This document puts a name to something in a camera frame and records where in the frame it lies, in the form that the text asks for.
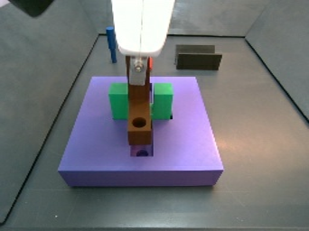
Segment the gray table surface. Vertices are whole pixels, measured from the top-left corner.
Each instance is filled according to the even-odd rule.
[[[219,71],[176,70],[176,44],[214,44]],[[214,187],[69,188],[56,168],[92,76],[123,76],[100,37],[2,228],[309,227],[309,130],[246,41],[168,37],[154,76],[198,79],[224,172]]]

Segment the brown wooden block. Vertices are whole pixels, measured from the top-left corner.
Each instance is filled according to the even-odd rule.
[[[129,77],[129,57],[125,57],[127,76]],[[150,70],[146,70],[143,86],[128,84],[129,114],[128,141],[129,145],[151,144],[152,126],[150,111]]]

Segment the purple base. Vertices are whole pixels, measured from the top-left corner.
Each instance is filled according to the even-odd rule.
[[[59,165],[68,186],[214,185],[223,171],[194,77],[171,83],[172,120],[154,121],[154,156],[129,156],[127,121],[112,120],[108,88],[124,77],[92,77]]]

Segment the metal bracket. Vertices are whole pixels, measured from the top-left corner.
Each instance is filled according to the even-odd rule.
[[[129,57],[129,84],[144,85],[147,70],[147,57]]]

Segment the white wall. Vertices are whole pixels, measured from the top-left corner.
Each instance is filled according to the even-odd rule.
[[[37,18],[0,8],[0,224],[96,37],[76,0]]]
[[[0,7],[2,7],[4,5],[8,4],[8,1],[6,0],[0,0]]]
[[[246,40],[309,121],[307,9],[307,0],[271,1]]]
[[[271,0],[176,0],[168,34],[244,36]],[[80,0],[99,33],[112,25],[109,0]]]

